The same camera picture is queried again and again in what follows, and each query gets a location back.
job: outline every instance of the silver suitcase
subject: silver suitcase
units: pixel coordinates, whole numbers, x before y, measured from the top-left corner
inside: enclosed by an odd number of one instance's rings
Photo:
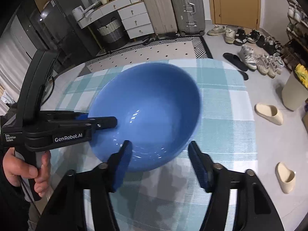
[[[144,0],[156,35],[177,32],[171,0]]]
[[[171,0],[181,36],[187,33],[204,35],[203,0]]]

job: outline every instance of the black cable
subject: black cable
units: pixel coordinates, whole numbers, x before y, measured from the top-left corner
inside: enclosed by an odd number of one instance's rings
[[[22,187],[23,187],[24,191],[26,192],[28,198],[30,199],[31,203],[33,204],[33,206],[34,206],[38,216],[41,217],[41,213],[39,212],[38,208],[34,204],[34,201],[32,200],[32,198],[30,197],[30,194],[29,194],[29,192],[28,192],[28,190],[27,190],[27,188],[26,188],[26,186],[25,186],[25,184],[23,182],[23,179],[21,178],[21,176],[18,176],[18,177],[19,177],[19,180],[20,180],[20,184],[22,185]]]
[[[54,90],[54,77],[52,76],[51,79],[52,79],[52,89],[51,89],[51,92],[50,92],[49,96],[42,102],[42,105],[50,98],[50,96],[51,96],[51,94],[52,94],[52,92]]]

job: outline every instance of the black sleeve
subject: black sleeve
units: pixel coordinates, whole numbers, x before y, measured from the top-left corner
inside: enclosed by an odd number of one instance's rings
[[[12,186],[3,171],[4,151],[0,147],[0,230],[28,230],[30,203],[20,187]]]

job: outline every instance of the checkered tablecloth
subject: checkered tablecloth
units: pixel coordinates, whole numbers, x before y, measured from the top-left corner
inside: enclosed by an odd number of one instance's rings
[[[257,149],[252,107],[242,76],[231,65],[213,59],[161,61],[187,71],[201,91],[201,126],[193,137],[214,162],[231,170],[257,171]],[[64,91],[57,110],[88,112],[102,88],[120,72],[138,64],[114,67],[76,78]],[[100,161],[89,143],[52,150],[52,186],[69,169],[94,168]],[[121,231],[199,230],[211,194],[199,187],[184,150],[166,165],[150,172],[127,173],[121,188],[110,194]],[[89,192],[85,212],[93,230]],[[236,192],[231,191],[226,230],[232,230]]]

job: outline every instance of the blue bowl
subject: blue bowl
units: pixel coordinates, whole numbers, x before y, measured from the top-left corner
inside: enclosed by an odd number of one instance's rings
[[[115,116],[114,129],[90,142],[102,162],[132,142],[129,172],[149,171],[175,158],[190,142],[201,116],[199,89],[181,68],[145,63],[121,72],[95,98],[88,117]]]

